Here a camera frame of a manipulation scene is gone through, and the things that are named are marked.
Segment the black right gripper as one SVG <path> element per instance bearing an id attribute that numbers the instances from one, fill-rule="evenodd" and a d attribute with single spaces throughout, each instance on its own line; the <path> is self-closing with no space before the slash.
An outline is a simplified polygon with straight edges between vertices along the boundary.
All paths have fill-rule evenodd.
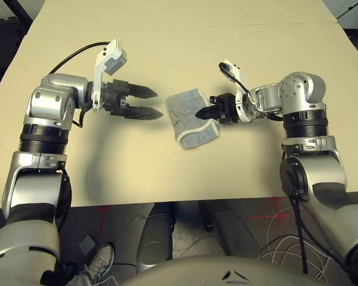
<path id="1" fill-rule="evenodd" d="M 235 96 L 231 93 L 225 93 L 218 96 L 210 96 L 209 102 L 218 105 L 212 105 L 201 108 L 196 117 L 202 120 L 218 119 L 222 125 L 237 123 L 239 116 L 236 111 Z"/>

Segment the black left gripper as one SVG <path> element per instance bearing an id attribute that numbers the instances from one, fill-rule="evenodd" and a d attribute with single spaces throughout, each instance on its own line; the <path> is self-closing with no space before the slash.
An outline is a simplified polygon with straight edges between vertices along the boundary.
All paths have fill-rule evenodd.
<path id="1" fill-rule="evenodd" d="M 114 79 L 104 84 L 101 93 L 102 108 L 113 116 L 124 116 L 126 119 L 155 120 L 163 116 L 163 113 L 151 107 L 130 106 L 126 103 L 126 97 L 129 95 L 144 99 L 158 96 L 155 91 L 146 86 Z"/>

